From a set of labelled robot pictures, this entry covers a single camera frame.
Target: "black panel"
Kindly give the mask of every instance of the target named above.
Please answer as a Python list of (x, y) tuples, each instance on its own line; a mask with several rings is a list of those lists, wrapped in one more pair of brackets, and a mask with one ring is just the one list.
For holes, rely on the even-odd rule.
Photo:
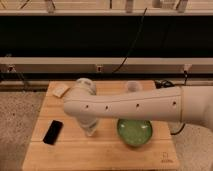
[[(0, 55), (123, 57), (141, 17), (1, 16)], [(213, 17), (147, 16), (131, 56), (212, 57)]]
[[(17, 74), (14, 73), (2, 73), (2, 80), (20, 80)], [(168, 74), (168, 73), (153, 73), (153, 74), (96, 74), (96, 73), (24, 73), (23, 77), (25, 80), (76, 80), (79, 78), (89, 78), (92, 80), (155, 80), (155, 79), (171, 79), (171, 78), (181, 78), (184, 82), (184, 75), (180, 74)], [(212, 73), (208, 74), (188, 74), (188, 79), (193, 78), (213, 78)]]

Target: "metal shelf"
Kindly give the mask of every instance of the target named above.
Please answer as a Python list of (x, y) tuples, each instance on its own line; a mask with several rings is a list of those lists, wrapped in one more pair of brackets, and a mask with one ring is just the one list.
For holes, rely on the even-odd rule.
[(145, 8), (147, 15), (213, 15), (213, 0), (156, 1), (160, 0), (0, 0), (0, 15), (135, 16)]
[[(14, 67), (21, 73), (102, 73), (111, 74), (123, 58), (0, 58), (0, 69), (7, 73)], [(185, 65), (190, 65), (191, 74), (213, 73), (212, 58), (129, 58), (119, 73), (131, 74), (183, 74)]]

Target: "green bowl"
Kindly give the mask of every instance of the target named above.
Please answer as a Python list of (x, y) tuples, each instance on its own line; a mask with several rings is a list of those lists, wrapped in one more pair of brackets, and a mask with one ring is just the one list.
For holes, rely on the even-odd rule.
[(119, 119), (117, 132), (126, 144), (140, 147), (149, 141), (153, 131), (150, 121)]

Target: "small wooden block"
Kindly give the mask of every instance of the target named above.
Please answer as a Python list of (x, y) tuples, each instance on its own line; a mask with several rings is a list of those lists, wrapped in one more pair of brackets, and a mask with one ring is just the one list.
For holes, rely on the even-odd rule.
[(66, 92), (69, 90), (69, 86), (66, 84), (58, 84), (54, 90), (53, 90), (53, 95), (61, 98)]
[[(23, 164), (23, 171), (154, 170), (177, 169), (179, 162), (168, 124), (152, 122), (153, 136), (140, 148), (124, 144), (117, 134), (116, 119), (101, 119), (93, 137), (86, 137), (74, 118), (63, 111), (62, 99), (52, 95), (60, 83), (51, 82)], [(143, 90), (154, 89), (152, 81), (140, 81)], [(98, 95), (124, 93), (126, 81), (96, 81)], [(64, 126), (54, 146), (42, 142), (52, 120)]]

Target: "black cable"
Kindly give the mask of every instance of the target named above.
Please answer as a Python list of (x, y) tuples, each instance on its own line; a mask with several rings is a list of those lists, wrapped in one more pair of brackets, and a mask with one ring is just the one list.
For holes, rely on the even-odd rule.
[(109, 8), (112, 9), (112, 0), (109, 2)]
[(162, 43), (161, 43), (161, 49), (162, 50), (164, 50), (164, 48), (165, 48), (165, 44), (166, 44), (167, 39), (168, 39), (169, 31), (171, 29), (173, 22), (174, 22), (174, 19), (173, 19), (173, 17), (171, 17), (168, 21), (168, 25), (165, 29), (164, 36), (163, 36), (163, 39), (162, 39)]
[(3, 73), (2, 73), (1, 68), (0, 68), (0, 82), (2, 82), (3, 80), (4, 80), (4, 76), (3, 76)]
[(161, 88), (174, 87), (175, 85), (169, 80), (161, 81)]
[(6, 9), (6, 7), (5, 7), (4, 3), (2, 2), (2, 0), (0, 0), (0, 4), (3, 7), (3, 9)]
[(28, 2), (30, 2), (30, 0), (26, 0), (20, 7), (19, 9), (23, 9), (27, 4)]
[[(188, 80), (188, 73), (187, 73), (187, 71), (184, 71), (184, 77), (185, 77), (185, 79), (184, 79), (184, 84), (183, 85), (186, 86), (187, 80)], [(178, 135), (178, 134), (180, 134), (183, 131), (183, 129), (185, 128), (185, 126), (186, 126), (186, 124), (183, 123), (182, 126), (180, 127), (180, 129), (177, 132), (172, 132), (171, 135)]]
[(186, 126), (186, 124), (183, 123), (182, 126), (181, 126), (181, 128), (177, 132), (172, 132), (171, 135), (178, 135), (178, 134), (180, 134), (183, 131), (183, 129), (185, 128), (185, 126)]
[(127, 52), (127, 54), (126, 54), (126, 56), (125, 56), (123, 62), (112, 72), (112, 74), (118, 72), (118, 71), (123, 67), (123, 65), (125, 64), (127, 58), (130, 56), (130, 54), (131, 54), (132, 51), (134, 50), (135, 45), (136, 45), (136, 43), (137, 43), (137, 41), (138, 41), (138, 38), (139, 38), (139, 36), (140, 36), (140, 34), (141, 34), (141, 31), (142, 31), (142, 29), (143, 29), (143, 23), (144, 23), (144, 18), (145, 18), (145, 15), (146, 15), (146, 11), (147, 11), (147, 8), (146, 8), (146, 9), (144, 10), (144, 12), (143, 12), (143, 15), (142, 15), (142, 18), (141, 18), (141, 23), (140, 23), (140, 26), (139, 26), (139, 28), (138, 28), (138, 32), (137, 32), (137, 34), (136, 34), (136, 36), (135, 36), (134, 41), (132, 42), (132, 45), (130, 46), (129, 51)]
[(26, 78), (24, 77), (24, 75), (22, 73), (16, 73), (18, 78), (24, 83), (24, 91), (27, 90), (27, 88), (29, 87), (29, 83), (28, 81), (26, 80)]

